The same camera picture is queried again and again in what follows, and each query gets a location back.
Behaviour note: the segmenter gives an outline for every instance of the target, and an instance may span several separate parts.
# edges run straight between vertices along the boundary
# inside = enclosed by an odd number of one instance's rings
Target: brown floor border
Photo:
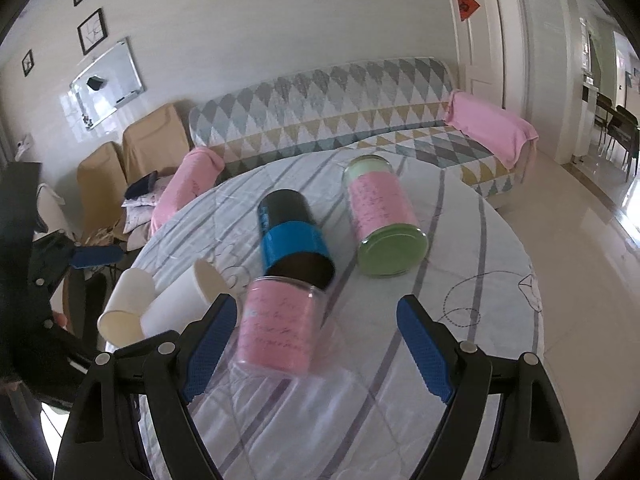
[[[591,191],[592,195],[596,197],[604,207],[613,215],[618,222],[620,228],[627,234],[629,242],[635,247],[635,251],[640,251],[640,231],[636,228],[631,219],[613,202],[607,194],[601,190],[597,184],[575,167],[575,164],[569,162],[562,165],[568,173],[572,174],[575,179],[580,182],[585,188]]]

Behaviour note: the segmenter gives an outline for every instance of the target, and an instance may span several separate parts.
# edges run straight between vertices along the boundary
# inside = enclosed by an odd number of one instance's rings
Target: white striped tablecloth
[[[243,372],[233,364],[235,333],[206,392],[189,407],[226,480],[411,476],[444,405],[427,391],[396,327],[405,294],[489,355],[542,354],[542,304],[522,244],[484,199],[436,166],[378,153],[399,175],[431,243],[420,266],[402,276],[359,272],[341,177],[351,159],[373,151],[308,153],[228,180],[175,215],[134,264],[163,290],[206,258],[242,297],[262,275],[256,206],[275,189],[302,192],[324,233],[336,278],[312,374],[290,380]],[[168,480],[145,401],[143,441],[156,479]],[[465,478],[479,476],[496,412],[492,397]]]

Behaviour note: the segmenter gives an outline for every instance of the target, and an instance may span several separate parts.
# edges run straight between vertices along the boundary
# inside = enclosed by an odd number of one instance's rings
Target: blue gripper pad
[[[236,327],[237,317],[236,302],[229,296],[189,358],[187,381],[182,389],[182,397],[187,403],[191,402],[193,397],[204,393]]]
[[[396,320],[427,389],[447,404],[453,395],[449,367],[427,329],[406,300],[400,300]]]

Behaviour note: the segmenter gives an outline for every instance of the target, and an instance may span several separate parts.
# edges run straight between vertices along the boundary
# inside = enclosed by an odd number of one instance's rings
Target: person's hand
[[[56,325],[61,326],[62,328],[64,328],[67,324],[66,316],[64,314],[60,314],[59,312],[53,313],[53,321],[56,322]],[[7,395],[10,392],[15,392],[18,389],[18,386],[20,386],[20,382],[21,381],[5,384],[0,381],[0,394]]]

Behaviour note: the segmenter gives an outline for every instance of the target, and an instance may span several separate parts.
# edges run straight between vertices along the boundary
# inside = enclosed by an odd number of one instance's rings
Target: metal screw
[[[527,352],[524,354],[524,362],[528,365],[535,366],[540,362],[540,359],[538,359],[537,355]]]
[[[478,345],[476,343],[472,343],[471,341],[461,341],[460,349],[465,354],[474,354],[476,350],[478,350]]]
[[[95,363],[98,366],[102,366],[105,365],[109,362],[109,359],[111,359],[111,354],[107,354],[106,352],[104,354],[100,354],[98,355],[97,358],[95,358]]]
[[[175,350],[175,345],[171,342],[162,343],[158,347],[158,352],[160,352],[162,355],[172,354],[174,353],[174,350]]]

